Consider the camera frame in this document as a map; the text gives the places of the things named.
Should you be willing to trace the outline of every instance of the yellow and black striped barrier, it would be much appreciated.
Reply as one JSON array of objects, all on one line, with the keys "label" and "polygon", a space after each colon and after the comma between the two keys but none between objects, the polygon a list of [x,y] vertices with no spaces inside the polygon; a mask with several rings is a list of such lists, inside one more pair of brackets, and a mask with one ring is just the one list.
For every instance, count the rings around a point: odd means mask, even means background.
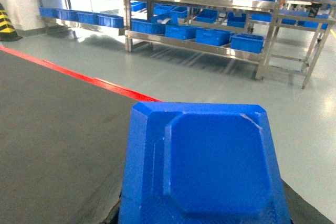
[{"label": "yellow and black striped barrier", "polygon": [[22,37],[18,36],[4,6],[0,3],[0,41],[18,41],[19,39]]}]

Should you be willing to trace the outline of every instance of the white wall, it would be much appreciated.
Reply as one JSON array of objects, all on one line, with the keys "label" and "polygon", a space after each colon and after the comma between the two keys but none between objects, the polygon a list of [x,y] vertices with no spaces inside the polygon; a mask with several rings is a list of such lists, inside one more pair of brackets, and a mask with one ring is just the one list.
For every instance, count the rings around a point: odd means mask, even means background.
[{"label": "white wall", "polygon": [[0,0],[4,5],[14,27],[20,30],[32,30],[44,27],[37,19],[38,0]]}]

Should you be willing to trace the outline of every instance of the metal frame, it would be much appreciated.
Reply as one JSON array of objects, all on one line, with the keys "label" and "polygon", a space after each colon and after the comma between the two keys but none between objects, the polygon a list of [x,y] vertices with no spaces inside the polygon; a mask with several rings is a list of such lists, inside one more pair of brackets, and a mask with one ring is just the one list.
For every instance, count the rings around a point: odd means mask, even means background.
[{"label": "metal frame", "polygon": [[[190,50],[196,50],[198,52],[209,53],[218,55],[221,57],[232,58],[242,61],[251,62],[257,65],[257,71],[255,75],[255,79],[260,80],[263,79],[265,75],[268,74],[270,70],[280,70],[286,73],[298,74],[301,76],[305,76],[305,80],[303,82],[302,88],[305,88],[309,78],[313,72],[313,69],[316,65],[316,62],[320,56],[321,50],[327,40],[327,37],[330,33],[331,26],[336,23],[336,20],[333,18],[329,19],[318,19],[318,18],[308,18],[308,17],[298,17],[292,15],[284,15],[280,14],[280,10],[285,4],[296,4],[296,5],[310,5],[311,3],[321,3],[321,4],[331,4],[332,8],[330,10],[330,15],[335,15],[336,11],[336,1],[334,0],[277,0],[276,2],[270,1],[258,1],[258,0],[140,0],[146,1],[148,5],[147,11],[147,19],[149,20],[153,14],[153,7],[154,3],[167,3],[167,4],[174,4],[180,6],[188,6],[191,7],[190,17],[185,20],[179,20],[186,25],[194,25],[194,26],[201,26],[205,28],[215,28],[215,29],[225,29],[231,30],[236,33],[241,32],[248,32],[253,30],[253,24],[262,24],[269,26],[268,33],[265,39],[264,49],[260,54],[251,54],[249,52],[242,52],[238,50],[232,50],[225,47],[214,47],[204,44],[198,44],[194,41],[183,41],[177,40],[172,38],[165,38],[160,35],[147,35],[142,33],[136,33],[132,31],[132,11],[131,11],[131,0],[123,0],[124,1],[124,27],[125,29],[117,29],[118,34],[122,35],[125,34],[126,43],[125,49],[126,51],[131,52],[134,48],[150,44],[152,46],[153,43],[159,43],[164,45],[170,45],[180,48],[186,48]],[[71,8],[70,0],[66,0],[67,7]],[[219,11],[235,11],[240,10],[247,14],[247,21],[245,28],[237,28],[237,27],[229,27],[224,26],[223,24],[208,24],[197,22],[193,18],[193,8],[207,8],[207,9],[216,9]],[[260,22],[257,20],[251,20],[250,17],[252,13],[270,13],[272,14],[271,22]],[[309,28],[309,27],[302,27],[296,25],[285,25],[282,24],[282,20],[284,18],[301,20],[301,21],[310,21],[310,22],[317,22],[319,26],[317,29]],[[67,22],[65,20],[60,19],[47,19],[43,18],[46,24],[46,29],[48,31],[48,23],[54,23],[65,27],[79,27],[83,29],[93,30],[93,31],[100,31],[102,33],[111,31],[110,28],[104,29],[100,26],[93,26],[81,23],[74,23],[74,22]],[[321,29],[322,24],[329,24],[326,30]],[[295,58],[293,56],[281,56],[281,55],[273,55],[271,53],[274,43],[276,42],[276,38],[280,28],[291,28],[297,30],[305,30],[314,32],[313,40],[308,48],[307,54],[305,59]],[[143,42],[138,43],[136,45],[133,44],[133,39],[139,39]],[[302,62],[302,67],[300,70],[293,71],[291,69],[286,68],[279,68],[277,66],[270,65],[271,58],[280,58],[282,60],[292,60],[296,62]]]}]

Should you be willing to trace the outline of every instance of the light gray floor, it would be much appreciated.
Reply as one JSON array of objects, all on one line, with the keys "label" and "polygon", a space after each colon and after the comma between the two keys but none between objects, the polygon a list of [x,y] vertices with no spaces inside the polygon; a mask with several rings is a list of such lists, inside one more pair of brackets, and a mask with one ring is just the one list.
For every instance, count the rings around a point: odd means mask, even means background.
[{"label": "light gray floor", "polygon": [[[78,31],[4,43],[23,53],[98,77],[163,101],[260,104],[268,112],[283,179],[336,222],[336,38],[328,38],[305,90],[302,77],[273,73],[251,79],[255,67],[191,51],[155,46],[124,51],[123,37]],[[311,35],[281,30],[279,54],[302,55]]]}]

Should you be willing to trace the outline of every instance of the stainless steel shelf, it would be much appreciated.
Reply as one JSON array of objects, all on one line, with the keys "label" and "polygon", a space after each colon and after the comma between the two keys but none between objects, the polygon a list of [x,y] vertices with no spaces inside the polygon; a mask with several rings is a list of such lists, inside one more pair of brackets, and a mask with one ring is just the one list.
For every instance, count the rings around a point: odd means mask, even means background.
[{"label": "stainless steel shelf", "polygon": [[336,0],[286,0],[286,1],[291,1],[291,4],[303,4],[300,2],[306,2],[311,4],[312,2],[314,3],[320,3],[320,4],[336,4]]},{"label": "stainless steel shelf", "polygon": [[234,26],[223,26],[219,24],[211,24],[211,23],[206,23],[206,22],[199,22],[192,20],[190,22],[191,26],[200,26],[200,27],[205,27],[205,28],[211,28],[211,29],[220,29],[220,30],[227,30],[227,31],[234,31],[236,33],[244,33],[245,29],[241,27],[234,27]]},{"label": "stainless steel shelf", "polygon": [[220,8],[232,8],[250,10],[255,12],[268,13],[275,7],[275,2],[260,1],[260,0],[154,0],[165,1],[171,3],[199,5],[199,6],[212,6]]},{"label": "stainless steel shelf", "polygon": [[332,17],[323,19],[323,18],[310,18],[310,17],[295,16],[295,15],[286,15],[286,14],[279,14],[278,17],[282,19],[287,18],[287,19],[310,21],[310,22],[317,22],[317,23],[330,24],[330,25],[336,24],[336,19]]},{"label": "stainless steel shelf", "polygon": [[99,33],[117,34],[119,36],[125,34],[125,29],[120,29],[120,28],[90,25],[90,24],[85,24],[85,23],[80,23],[80,22],[75,22],[75,21],[62,20],[62,19],[58,19],[58,18],[41,17],[41,19],[45,22],[52,23],[52,24],[57,24],[57,25],[60,25],[60,26],[65,26],[65,27],[82,28],[82,29],[89,30],[89,31],[96,31],[96,32],[99,32]]},{"label": "stainless steel shelf", "polygon": [[179,47],[184,49],[189,49],[193,51],[203,52],[206,54],[218,55],[221,57],[241,60],[250,62],[253,64],[259,64],[261,59],[261,54],[253,54],[250,52],[239,51],[235,49],[225,48],[225,47],[216,47],[206,44],[196,43],[190,40],[179,40],[173,38],[167,38],[160,35],[151,35],[137,33],[135,31],[126,30],[125,35],[130,39],[139,39],[147,42],[154,42],[164,45],[169,45],[173,47]]}]

